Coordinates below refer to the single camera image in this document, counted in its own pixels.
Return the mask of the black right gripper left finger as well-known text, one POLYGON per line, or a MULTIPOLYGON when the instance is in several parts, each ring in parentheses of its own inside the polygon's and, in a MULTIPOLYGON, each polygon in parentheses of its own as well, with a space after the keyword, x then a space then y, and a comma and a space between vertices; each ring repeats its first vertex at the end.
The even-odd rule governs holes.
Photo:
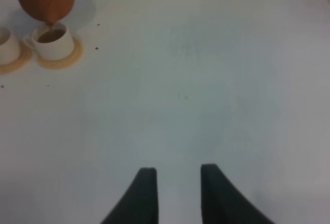
POLYGON ((131 185, 102 223, 157 222, 157 170, 141 168, 131 185))

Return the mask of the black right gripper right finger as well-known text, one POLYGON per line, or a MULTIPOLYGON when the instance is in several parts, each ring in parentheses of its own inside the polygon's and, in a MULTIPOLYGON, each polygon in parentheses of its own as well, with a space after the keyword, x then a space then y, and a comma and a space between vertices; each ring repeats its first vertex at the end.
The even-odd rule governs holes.
POLYGON ((201 166, 202 223, 272 223, 227 179, 216 164, 201 166))

